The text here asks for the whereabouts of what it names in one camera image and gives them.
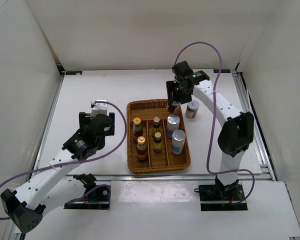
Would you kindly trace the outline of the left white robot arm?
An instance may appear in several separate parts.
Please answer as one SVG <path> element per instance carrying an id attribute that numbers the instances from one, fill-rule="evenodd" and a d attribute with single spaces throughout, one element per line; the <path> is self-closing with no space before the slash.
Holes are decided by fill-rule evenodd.
<path id="1" fill-rule="evenodd" d="M 74 175 L 70 181 L 63 178 L 105 146 L 105 138 L 115 134 L 115 113 L 79 113 L 79 129 L 62 145 L 48 166 L 38 169 L 30 180 L 1 195 L 5 213 L 21 233 L 32 231 L 52 210 L 79 201 L 97 199 L 96 194 L 109 190 L 97 185 L 90 174 Z"/>

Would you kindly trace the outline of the small yellow bottle beige cap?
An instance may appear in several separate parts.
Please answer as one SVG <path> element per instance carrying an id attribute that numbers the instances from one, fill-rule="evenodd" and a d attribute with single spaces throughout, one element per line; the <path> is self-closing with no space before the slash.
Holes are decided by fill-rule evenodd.
<path id="1" fill-rule="evenodd" d="M 156 133 L 160 133 L 161 132 L 161 120 L 159 117 L 155 117 L 153 119 L 153 124 L 152 124 L 152 137 L 154 138 L 155 137 L 155 134 Z"/>

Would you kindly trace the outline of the red sauce bottle yellow cap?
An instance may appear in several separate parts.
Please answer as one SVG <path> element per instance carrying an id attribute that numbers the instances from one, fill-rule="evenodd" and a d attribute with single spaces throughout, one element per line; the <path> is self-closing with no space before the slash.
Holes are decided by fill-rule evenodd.
<path id="1" fill-rule="evenodd" d="M 138 142 L 138 137 L 143 136 L 143 125 L 139 117 L 135 117 L 133 119 L 132 134 L 133 134 L 133 141 L 135 143 Z"/>

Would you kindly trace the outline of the dark jar white lid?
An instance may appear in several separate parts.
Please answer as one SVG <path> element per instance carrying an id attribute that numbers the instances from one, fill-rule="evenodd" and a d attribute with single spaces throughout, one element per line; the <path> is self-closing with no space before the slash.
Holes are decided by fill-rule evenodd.
<path id="1" fill-rule="evenodd" d="M 197 100 L 192 100 L 191 102 L 187 103 L 185 116 L 189 119 L 193 119 L 196 117 L 198 109 L 199 109 L 199 102 Z"/>
<path id="2" fill-rule="evenodd" d="M 167 103 L 166 105 L 166 110 L 169 112 L 169 113 L 175 113 L 175 111 L 181 106 L 181 103 L 180 102 L 176 102 L 176 101 L 173 101 L 172 103 Z"/>

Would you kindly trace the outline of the white shaker silver lid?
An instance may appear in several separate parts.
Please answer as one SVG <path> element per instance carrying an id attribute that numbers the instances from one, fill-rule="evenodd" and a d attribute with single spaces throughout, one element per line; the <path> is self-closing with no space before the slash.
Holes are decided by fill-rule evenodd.
<path id="1" fill-rule="evenodd" d="M 172 133 L 171 150 L 174 155 L 180 155 L 183 152 L 186 141 L 186 133 L 183 130 L 175 130 Z"/>
<path id="2" fill-rule="evenodd" d="M 166 133 L 168 138 L 172 138 L 173 132 L 179 129 L 180 125 L 180 117 L 172 113 L 167 117 L 166 122 Z"/>

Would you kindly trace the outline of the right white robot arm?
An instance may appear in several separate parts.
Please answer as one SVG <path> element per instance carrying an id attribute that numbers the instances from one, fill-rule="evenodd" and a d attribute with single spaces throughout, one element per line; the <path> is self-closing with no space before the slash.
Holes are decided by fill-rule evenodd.
<path id="1" fill-rule="evenodd" d="M 233 106 L 217 92 L 216 81 L 211 81 L 202 70 L 193 71 L 186 61 L 172 67 L 174 80 L 166 82 L 167 110 L 173 112 L 178 105 L 187 104 L 193 97 L 199 99 L 219 122 L 221 132 L 217 143 L 222 151 L 220 169 L 215 175 L 214 193 L 220 200 L 234 196 L 239 184 L 238 171 L 245 151 L 254 138 L 254 116 Z"/>

